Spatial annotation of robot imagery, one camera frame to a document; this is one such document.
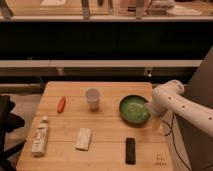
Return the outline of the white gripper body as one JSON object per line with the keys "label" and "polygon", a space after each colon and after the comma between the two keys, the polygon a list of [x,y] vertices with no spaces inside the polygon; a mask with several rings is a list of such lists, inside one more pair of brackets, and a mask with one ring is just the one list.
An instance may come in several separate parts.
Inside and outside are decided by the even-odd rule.
{"label": "white gripper body", "polygon": [[151,115],[155,115],[155,116],[164,116],[165,113],[167,112],[167,109],[164,108],[163,106],[159,105],[157,102],[155,102],[154,100],[151,100],[150,102],[147,102],[145,104],[146,108],[148,109],[149,113]]}

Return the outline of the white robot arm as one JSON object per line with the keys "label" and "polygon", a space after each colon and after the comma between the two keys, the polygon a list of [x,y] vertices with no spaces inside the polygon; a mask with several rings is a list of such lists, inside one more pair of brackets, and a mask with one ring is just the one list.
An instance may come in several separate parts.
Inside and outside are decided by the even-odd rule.
{"label": "white robot arm", "polygon": [[213,109],[184,98],[184,91],[180,81],[170,80],[153,89],[152,99],[145,106],[155,116],[163,116],[170,110],[213,137]]}

